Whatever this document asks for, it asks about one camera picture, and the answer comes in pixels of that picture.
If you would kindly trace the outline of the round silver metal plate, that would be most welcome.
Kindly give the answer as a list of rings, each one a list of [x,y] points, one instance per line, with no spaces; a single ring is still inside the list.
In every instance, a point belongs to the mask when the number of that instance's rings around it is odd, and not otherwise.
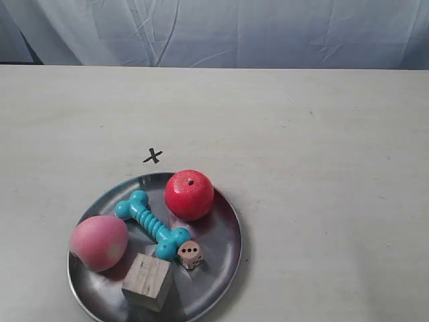
[[[202,247],[204,260],[193,270],[178,262],[172,265],[174,282],[161,312],[129,304],[121,284],[138,253],[155,254],[155,239],[134,220],[127,222],[129,242],[124,256],[111,269],[91,272],[74,255],[68,254],[67,275],[71,291],[81,308],[95,321],[197,321],[205,316],[230,287],[242,252],[241,225],[236,211],[219,192],[214,192],[210,212],[202,219],[183,223],[164,202],[170,172],[144,174],[122,182],[105,192],[81,217],[113,215],[116,203],[133,191],[143,190],[156,217],[169,228],[185,227]]]

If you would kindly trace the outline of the red toy apple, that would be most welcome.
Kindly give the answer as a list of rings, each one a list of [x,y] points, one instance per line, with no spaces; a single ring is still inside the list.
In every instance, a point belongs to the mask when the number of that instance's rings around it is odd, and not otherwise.
[[[182,221],[204,217],[214,201],[214,186],[203,173],[182,170],[167,182],[164,198],[170,212]]]

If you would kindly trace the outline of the black X mark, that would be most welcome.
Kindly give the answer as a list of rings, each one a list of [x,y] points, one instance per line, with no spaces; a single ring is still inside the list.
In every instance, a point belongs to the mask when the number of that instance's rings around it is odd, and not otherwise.
[[[149,148],[148,150],[149,150],[149,156],[146,159],[144,159],[142,162],[147,163],[152,161],[154,164],[159,163],[160,162],[159,157],[163,154],[163,152],[161,150],[155,151],[154,148]]]

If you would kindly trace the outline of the teal rubber bone toy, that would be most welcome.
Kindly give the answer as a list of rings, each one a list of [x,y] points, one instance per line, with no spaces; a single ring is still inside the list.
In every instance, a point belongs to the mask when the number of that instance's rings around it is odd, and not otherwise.
[[[115,215],[126,221],[134,219],[157,241],[156,257],[171,262],[177,257],[182,244],[191,240],[189,231],[179,227],[171,230],[149,209],[149,197],[145,191],[134,191],[126,201],[115,205]]]

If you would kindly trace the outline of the small wooden die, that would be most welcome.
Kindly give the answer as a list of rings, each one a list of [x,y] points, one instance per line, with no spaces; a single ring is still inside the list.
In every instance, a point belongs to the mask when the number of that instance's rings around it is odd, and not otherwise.
[[[178,249],[181,265],[187,269],[195,269],[204,260],[200,246],[193,240],[186,241]]]

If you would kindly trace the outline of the pink toy peach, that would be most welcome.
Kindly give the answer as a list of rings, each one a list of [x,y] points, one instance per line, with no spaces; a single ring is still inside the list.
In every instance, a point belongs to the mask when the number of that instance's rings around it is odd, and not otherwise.
[[[97,215],[76,226],[70,240],[70,252],[89,270],[102,272],[123,257],[127,243],[128,229],[123,220],[111,215]]]

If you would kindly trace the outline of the wooden block cube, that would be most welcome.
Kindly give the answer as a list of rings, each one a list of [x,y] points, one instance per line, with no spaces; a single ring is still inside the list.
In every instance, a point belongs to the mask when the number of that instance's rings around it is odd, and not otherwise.
[[[159,313],[173,281],[172,263],[137,254],[121,290],[128,303]]]

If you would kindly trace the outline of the white backdrop cloth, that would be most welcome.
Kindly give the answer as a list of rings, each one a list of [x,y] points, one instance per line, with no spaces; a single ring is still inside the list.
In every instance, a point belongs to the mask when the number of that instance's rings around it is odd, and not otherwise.
[[[2,1],[1,61],[428,68],[427,1]]]

